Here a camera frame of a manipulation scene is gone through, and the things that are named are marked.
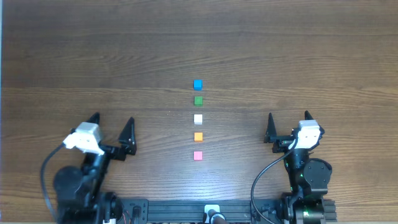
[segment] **blue cube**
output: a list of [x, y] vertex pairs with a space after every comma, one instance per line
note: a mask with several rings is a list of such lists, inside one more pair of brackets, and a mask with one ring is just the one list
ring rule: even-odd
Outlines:
[[194, 80], [193, 81], [193, 89], [194, 90], [201, 90], [201, 88], [202, 88], [201, 80]]

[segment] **wooden tabletop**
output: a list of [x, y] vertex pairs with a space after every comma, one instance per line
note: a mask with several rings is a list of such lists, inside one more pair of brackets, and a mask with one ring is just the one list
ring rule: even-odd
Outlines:
[[[326, 131], [312, 157], [333, 166], [325, 198], [336, 200], [338, 219], [398, 219], [395, 0], [4, 0], [3, 23], [5, 222], [51, 220], [40, 166], [96, 111], [108, 144], [136, 120], [137, 155], [111, 163], [103, 191], [249, 200], [255, 176], [280, 156], [262, 143], [268, 113], [289, 134], [309, 110]], [[50, 161], [52, 198], [56, 171], [82, 159], [64, 149]], [[256, 197], [286, 191], [278, 164]]]

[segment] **pink cube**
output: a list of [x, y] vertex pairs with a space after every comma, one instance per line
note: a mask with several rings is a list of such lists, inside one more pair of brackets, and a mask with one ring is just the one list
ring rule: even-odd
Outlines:
[[200, 161], [203, 159], [203, 153], [201, 151], [193, 152], [193, 160]]

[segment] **green cube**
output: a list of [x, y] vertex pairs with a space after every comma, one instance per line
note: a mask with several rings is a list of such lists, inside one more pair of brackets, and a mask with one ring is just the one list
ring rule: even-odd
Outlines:
[[195, 96], [195, 101], [193, 102], [195, 106], [203, 106], [203, 97]]

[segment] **cube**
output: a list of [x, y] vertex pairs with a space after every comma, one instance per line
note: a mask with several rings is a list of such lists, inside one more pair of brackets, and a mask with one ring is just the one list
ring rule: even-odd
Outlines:
[[193, 160], [200, 161], [203, 159], [203, 153], [201, 151], [193, 152]]
[[200, 91], [201, 88], [202, 88], [202, 81], [201, 80], [194, 80], [193, 81], [193, 89]]
[[202, 142], [203, 141], [203, 133], [194, 133], [193, 140], [195, 142]]
[[193, 102], [195, 106], [203, 106], [203, 97], [202, 96], [195, 96], [195, 100]]
[[193, 123], [194, 124], [202, 124], [203, 122], [203, 115], [202, 114], [194, 114], [193, 115]]

